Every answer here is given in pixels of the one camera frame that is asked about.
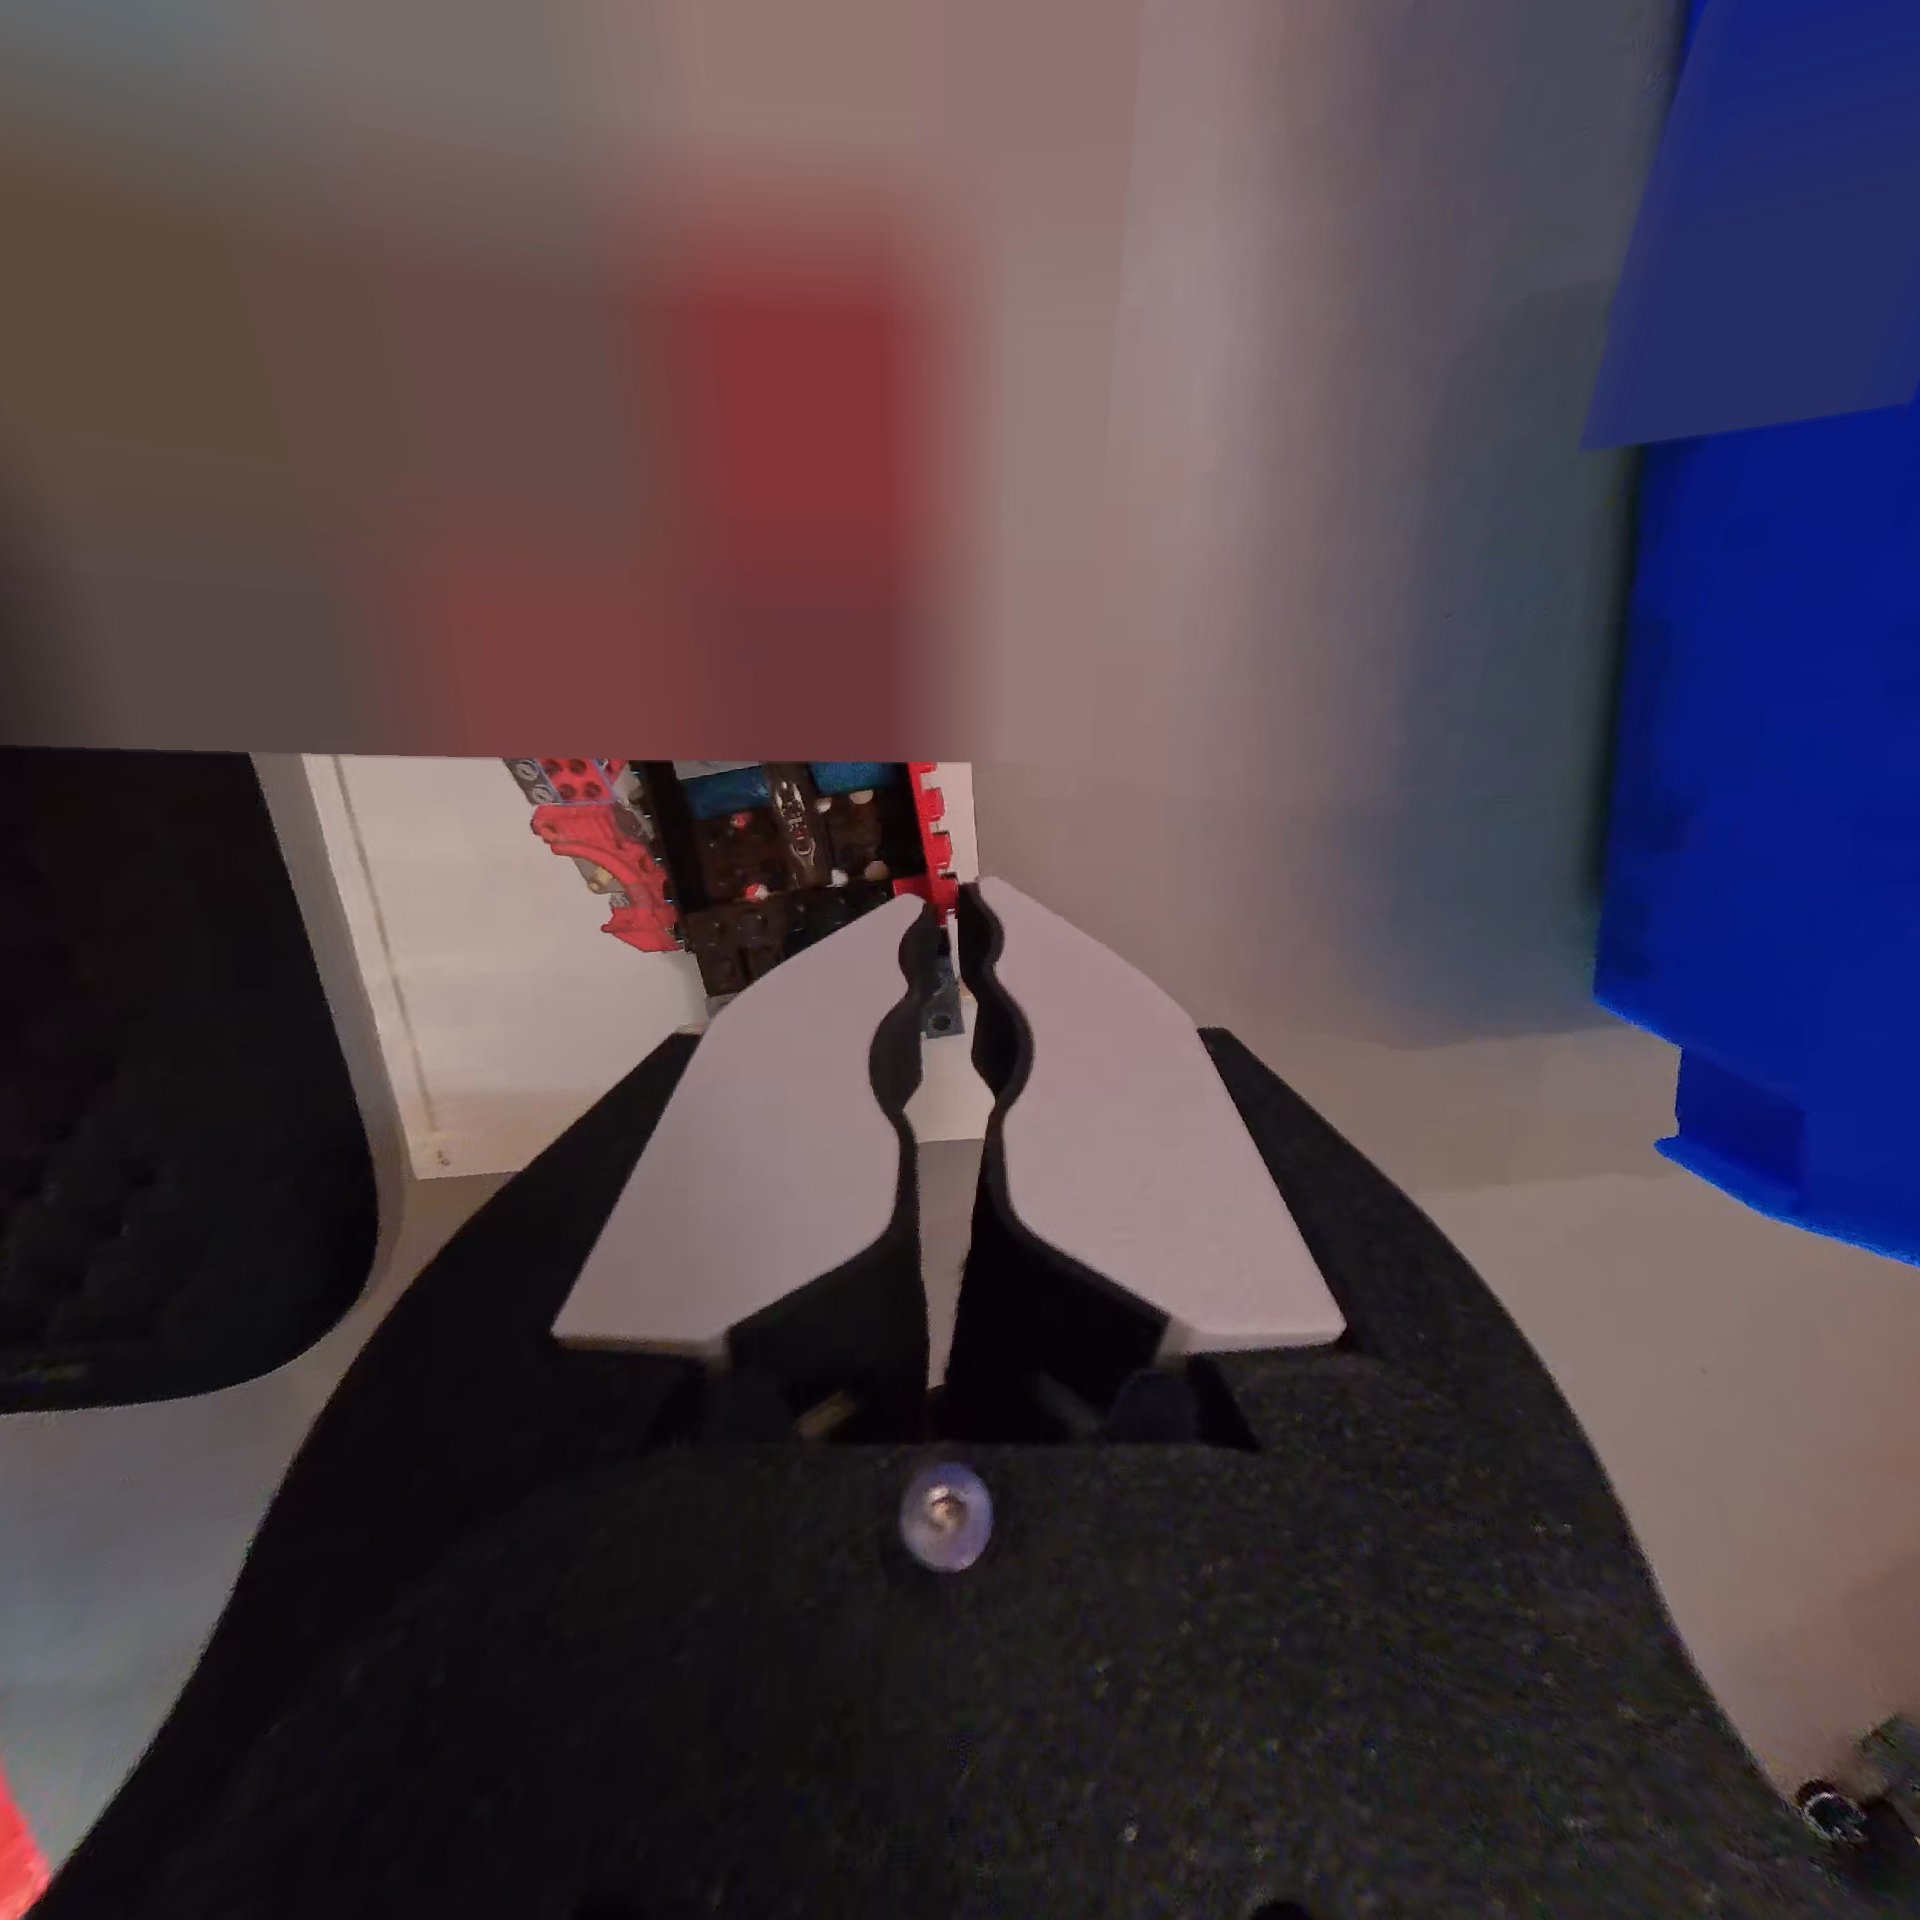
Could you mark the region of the red and black lego car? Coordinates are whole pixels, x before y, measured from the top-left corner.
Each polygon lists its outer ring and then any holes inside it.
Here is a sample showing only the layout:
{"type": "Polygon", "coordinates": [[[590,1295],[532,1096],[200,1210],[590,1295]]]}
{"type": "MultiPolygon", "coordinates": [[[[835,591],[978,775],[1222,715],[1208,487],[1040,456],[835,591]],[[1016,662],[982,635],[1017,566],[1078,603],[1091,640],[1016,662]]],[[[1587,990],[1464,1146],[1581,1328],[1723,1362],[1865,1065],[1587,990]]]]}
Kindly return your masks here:
{"type": "Polygon", "coordinates": [[[961,1033],[954,911],[914,880],[922,831],[907,760],[637,760],[633,811],[652,833],[674,937],[709,1007],[896,897],[937,915],[929,1038],[961,1033]]]}

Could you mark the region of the red striped lego piece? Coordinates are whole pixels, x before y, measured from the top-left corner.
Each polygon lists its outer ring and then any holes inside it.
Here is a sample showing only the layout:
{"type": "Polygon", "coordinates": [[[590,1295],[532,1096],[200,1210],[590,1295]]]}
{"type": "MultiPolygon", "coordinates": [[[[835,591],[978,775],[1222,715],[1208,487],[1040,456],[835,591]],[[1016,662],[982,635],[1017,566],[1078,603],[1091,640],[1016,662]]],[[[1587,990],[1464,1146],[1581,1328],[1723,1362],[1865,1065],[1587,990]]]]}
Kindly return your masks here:
{"type": "Polygon", "coordinates": [[[914,887],[937,911],[948,914],[961,889],[980,874],[974,769],[970,760],[939,758],[910,760],[905,773],[924,854],[924,874],[914,887]]]}

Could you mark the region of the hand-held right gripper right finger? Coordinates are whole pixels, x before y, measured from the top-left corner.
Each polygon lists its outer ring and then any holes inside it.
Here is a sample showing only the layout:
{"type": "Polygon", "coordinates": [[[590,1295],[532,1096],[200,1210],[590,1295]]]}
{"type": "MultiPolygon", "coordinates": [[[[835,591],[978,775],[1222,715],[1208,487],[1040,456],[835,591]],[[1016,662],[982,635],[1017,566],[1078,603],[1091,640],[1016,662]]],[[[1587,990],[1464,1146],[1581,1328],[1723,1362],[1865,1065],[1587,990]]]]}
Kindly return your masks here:
{"type": "Polygon", "coordinates": [[[1157,1313],[1174,1352],[1337,1344],[1346,1315],[1186,1007],[1008,880],[962,909],[1012,1227],[1157,1313]]]}

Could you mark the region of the blue plastic bin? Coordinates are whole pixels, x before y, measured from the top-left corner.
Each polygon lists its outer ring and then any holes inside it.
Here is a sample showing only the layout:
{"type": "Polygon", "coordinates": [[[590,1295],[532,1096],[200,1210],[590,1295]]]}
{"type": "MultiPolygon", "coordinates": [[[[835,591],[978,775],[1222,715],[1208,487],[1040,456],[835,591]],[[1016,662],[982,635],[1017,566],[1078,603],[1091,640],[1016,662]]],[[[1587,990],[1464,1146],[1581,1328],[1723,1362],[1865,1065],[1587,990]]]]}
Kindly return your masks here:
{"type": "Polygon", "coordinates": [[[1691,5],[1584,448],[1640,448],[1593,993],[1668,1161],[1918,1246],[1916,5],[1691,5]]]}

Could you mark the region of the black quilted chair seat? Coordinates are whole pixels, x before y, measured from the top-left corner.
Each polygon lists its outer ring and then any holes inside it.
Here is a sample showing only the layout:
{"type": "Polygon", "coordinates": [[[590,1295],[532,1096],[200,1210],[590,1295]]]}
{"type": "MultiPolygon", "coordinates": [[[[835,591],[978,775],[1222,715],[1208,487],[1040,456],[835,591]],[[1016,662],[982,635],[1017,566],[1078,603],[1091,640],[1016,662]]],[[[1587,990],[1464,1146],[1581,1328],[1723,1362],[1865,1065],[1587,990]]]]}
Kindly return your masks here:
{"type": "Polygon", "coordinates": [[[3,751],[3,1410],[309,1350],[378,1247],[363,1112],[249,755],[3,751]]]}

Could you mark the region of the lego instruction booklet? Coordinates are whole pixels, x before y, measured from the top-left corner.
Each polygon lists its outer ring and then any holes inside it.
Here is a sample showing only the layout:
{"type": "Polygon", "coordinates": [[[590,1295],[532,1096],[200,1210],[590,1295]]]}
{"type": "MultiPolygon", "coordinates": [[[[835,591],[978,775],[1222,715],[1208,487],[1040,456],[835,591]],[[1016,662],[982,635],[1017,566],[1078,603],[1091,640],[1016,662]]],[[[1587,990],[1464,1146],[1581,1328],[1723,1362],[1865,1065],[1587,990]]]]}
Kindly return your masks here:
{"type": "Polygon", "coordinates": [[[709,1017],[683,953],[532,829],[498,758],[301,754],[410,1169],[516,1171],[660,1039],[709,1017]]]}

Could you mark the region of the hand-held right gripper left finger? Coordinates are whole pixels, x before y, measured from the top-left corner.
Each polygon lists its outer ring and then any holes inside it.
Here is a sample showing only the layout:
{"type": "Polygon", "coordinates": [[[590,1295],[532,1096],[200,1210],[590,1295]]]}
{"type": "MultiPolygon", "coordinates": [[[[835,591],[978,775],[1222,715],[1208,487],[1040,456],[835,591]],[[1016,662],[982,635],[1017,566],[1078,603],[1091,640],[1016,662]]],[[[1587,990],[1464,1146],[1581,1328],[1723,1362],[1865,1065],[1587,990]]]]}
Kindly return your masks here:
{"type": "Polygon", "coordinates": [[[782,959],[707,1025],[550,1328],[713,1360],[912,1217],[934,909],[900,896],[782,959]]]}

